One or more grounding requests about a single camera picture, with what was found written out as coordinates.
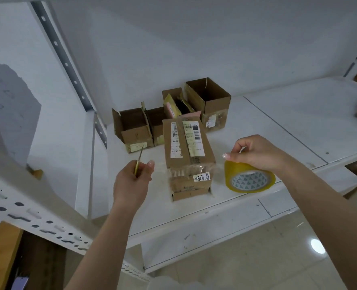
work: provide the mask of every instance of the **yellow tape piece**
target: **yellow tape piece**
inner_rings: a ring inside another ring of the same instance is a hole
[[[269,189],[275,183],[275,175],[249,164],[225,161],[226,186],[238,193],[257,193]]]

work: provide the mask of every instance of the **lower shelf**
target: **lower shelf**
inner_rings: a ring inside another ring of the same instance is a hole
[[[345,167],[319,176],[340,193],[357,185],[357,176]],[[287,189],[282,189],[144,242],[141,246],[145,272],[151,273],[297,209]]]

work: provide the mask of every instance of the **fingernail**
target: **fingernail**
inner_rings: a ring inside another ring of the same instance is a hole
[[[149,167],[153,168],[153,167],[154,167],[154,161],[153,161],[153,160],[148,161],[148,162],[147,162],[147,165],[148,165]]]

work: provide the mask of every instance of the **barcode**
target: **barcode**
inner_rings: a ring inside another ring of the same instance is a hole
[[[199,131],[198,130],[197,131],[193,131],[193,133],[195,134],[195,140],[196,141],[200,141],[200,133],[199,133]]]

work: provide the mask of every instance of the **open cardboard box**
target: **open cardboard box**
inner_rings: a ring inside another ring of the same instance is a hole
[[[183,96],[182,88],[163,90],[164,108],[166,116],[170,119],[181,117],[200,117],[201,112],[195,111]]]
[[[164,107],[146,110],[146,116],[152,131],[154,146],[163,145],[164,130],[162,128],[162,121],[167,119]]]
[[[206,131],[224,128],[231,95],[209,77],[187,81],[185,92],[188,102],[201,111],[201,122]]]
[[[167,119],[163,128],[173,200],[208,193],[216,160],[200,118]]]
[[[115,135],[124,143],[128,153],[153,147],[153,137],[147,121],[145,107],[120,111],[113,109]]]

